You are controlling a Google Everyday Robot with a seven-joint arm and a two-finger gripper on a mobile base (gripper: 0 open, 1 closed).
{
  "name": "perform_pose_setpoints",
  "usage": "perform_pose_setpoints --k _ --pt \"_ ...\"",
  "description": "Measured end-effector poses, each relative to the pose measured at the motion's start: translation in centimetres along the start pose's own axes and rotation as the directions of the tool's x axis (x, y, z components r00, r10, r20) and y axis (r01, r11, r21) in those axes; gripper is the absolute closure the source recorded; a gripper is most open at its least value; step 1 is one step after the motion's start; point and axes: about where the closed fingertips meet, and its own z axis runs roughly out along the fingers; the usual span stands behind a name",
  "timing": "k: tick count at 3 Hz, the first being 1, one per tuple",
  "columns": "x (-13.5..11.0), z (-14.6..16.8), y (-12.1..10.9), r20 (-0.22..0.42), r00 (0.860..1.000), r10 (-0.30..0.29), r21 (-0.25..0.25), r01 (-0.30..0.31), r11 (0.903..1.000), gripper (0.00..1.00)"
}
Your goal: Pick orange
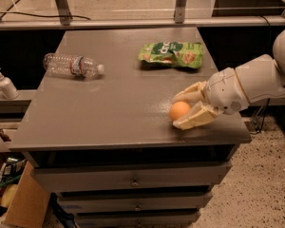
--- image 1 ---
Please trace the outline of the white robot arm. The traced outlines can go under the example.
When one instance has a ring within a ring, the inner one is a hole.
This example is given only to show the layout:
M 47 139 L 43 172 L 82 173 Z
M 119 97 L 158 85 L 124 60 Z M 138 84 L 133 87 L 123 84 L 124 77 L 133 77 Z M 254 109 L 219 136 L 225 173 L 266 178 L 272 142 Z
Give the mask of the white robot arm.
M 192 108 L 173 125 L 181 130 L 232 115 L 263 99 L 285 98 L 285 29 L 275 38 L 273 54 L 264 54 L 235 68 L 227 67 L 197 82 L 173 98 Z

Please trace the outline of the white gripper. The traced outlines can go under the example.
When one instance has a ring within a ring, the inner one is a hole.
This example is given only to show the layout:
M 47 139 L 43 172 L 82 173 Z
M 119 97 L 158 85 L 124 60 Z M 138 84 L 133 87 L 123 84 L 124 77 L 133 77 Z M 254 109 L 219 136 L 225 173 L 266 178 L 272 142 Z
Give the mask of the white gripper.
M 175 95 L 172 102 L 197 103 L 190 105 L 187 114 L 172 121 L 181 130 L 209 124 L 222 112 L 232 115 L 249 106 L 236 71 L 229 67 L 213 74 L 207 83 L 203 81 L 190 85 Z

